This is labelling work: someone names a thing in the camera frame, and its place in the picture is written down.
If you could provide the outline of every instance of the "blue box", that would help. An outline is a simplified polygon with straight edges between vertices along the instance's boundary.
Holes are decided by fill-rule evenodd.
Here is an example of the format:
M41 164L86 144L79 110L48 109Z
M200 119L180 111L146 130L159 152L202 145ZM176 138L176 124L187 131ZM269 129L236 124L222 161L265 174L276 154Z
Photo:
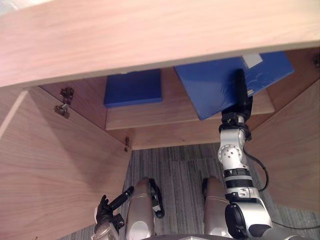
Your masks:
M242 57L174 67L200 120L237 103L231 77L235 70L244 70L247 89L253 95L294 72L284 52L263 53L260 57L263 61L250 69Z
M161 101L160 69L134 71L107 77L104 95L104 105L107 108Z

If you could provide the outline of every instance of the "cabinet hinge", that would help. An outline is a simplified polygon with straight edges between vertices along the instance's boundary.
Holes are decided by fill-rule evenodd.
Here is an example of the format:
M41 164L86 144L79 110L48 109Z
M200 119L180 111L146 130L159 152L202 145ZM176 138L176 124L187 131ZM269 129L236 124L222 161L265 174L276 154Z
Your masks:
M124 140L124 151L128 152L128 148L129 148L129 137L127 136Z
M63 97L61 105L56 105L53 111L66 119L69 118L70 113L68 112L68 107L70 106L72 99L74 97L75 90L71 87L62 88L60 96Z

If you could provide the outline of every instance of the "gray carpet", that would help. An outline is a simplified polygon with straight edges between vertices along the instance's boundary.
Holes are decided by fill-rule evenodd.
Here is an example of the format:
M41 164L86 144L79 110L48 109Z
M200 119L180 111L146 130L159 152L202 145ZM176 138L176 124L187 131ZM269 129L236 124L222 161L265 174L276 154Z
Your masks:
M155 231L163 234L196 234L202 231L204 200L202 179L216 176L222 180L222 166L217 159L219 144L154 148L132 152L124 189L135 185L142 177L154 178L161 188L165 216L155 219ZM262 186L258 175L251 171L256 186ZM311 227L320 223L318 213L277 206L268 191L261 194L272 220L294 227ZM121 207L126 219L128 204ZM320 240L320 230L294 230ZM74 232L60 240L88 240L93 226ZM124 228L120 230L124 239Z

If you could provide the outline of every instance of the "wooden panel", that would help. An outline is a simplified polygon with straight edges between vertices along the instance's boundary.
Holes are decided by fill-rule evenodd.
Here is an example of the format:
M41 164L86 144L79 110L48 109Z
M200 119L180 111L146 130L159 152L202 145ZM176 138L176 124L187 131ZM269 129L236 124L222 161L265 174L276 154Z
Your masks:
M21 92L21 88L0 89L0 125Z
M250 118L249 127L255 125L254 115ZM192 144L217 143L220 141L219 126L221 119L205 121L180 122L158 126L137 127L111 130L112 134L126 133L130 138L133 150L182 146Z
M313 57L319 54L319 47L286 52L294 73L267 88L276 110L290 103L319 79L320 70L313 63Z
M33 86L316 47L320 7L318 0L55 0L2 16L0 29L0 87Z
M94 77L75 81L42 85L41 88L61 100L61 89L71 87L74 96L71 109L85 117L101 129L106 127L107 108L104 106L107 77Z
M0 235L54 240L94 223L102 194L123 187L131 155L123 144L36 87L0 139Z
M268 168L276 203L320 211L319 123L318 80L253 131L248 151Z
M127 129L172 123L198 121L198 116L173 68L164 68L161 76L163 101L109 108L106 129ZM252 114L272 113L274 107L266 90L259 92L253 101ZM221 119L216 114L209 119Z

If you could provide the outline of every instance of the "white label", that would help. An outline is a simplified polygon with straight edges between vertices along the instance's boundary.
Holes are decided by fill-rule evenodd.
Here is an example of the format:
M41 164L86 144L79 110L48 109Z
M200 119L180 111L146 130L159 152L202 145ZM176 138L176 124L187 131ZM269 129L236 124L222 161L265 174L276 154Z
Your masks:
M248 67L248 69L263 62L261 56L258 53L243 55L242 58L246 64L246 66Z

